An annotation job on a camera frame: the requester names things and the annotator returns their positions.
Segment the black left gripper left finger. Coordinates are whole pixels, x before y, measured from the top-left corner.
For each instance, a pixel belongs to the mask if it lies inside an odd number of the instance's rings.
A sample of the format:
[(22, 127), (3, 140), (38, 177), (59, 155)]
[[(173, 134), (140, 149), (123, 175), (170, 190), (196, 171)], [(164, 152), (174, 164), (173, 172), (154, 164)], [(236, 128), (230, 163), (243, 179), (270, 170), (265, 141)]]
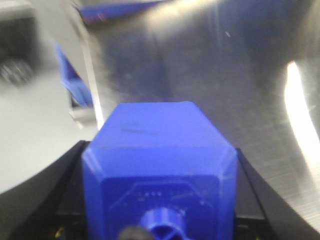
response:
[(79, 141), (56, 161), (0, 195), (2, 240), (86, 240)]

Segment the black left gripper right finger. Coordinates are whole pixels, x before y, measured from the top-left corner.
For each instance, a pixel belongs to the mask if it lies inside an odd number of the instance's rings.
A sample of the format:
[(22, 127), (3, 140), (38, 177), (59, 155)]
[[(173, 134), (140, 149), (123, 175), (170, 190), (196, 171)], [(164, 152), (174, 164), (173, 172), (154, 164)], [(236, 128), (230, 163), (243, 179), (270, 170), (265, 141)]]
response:
[(235, 240), (318, 240), (311, 227), (237, 150)]

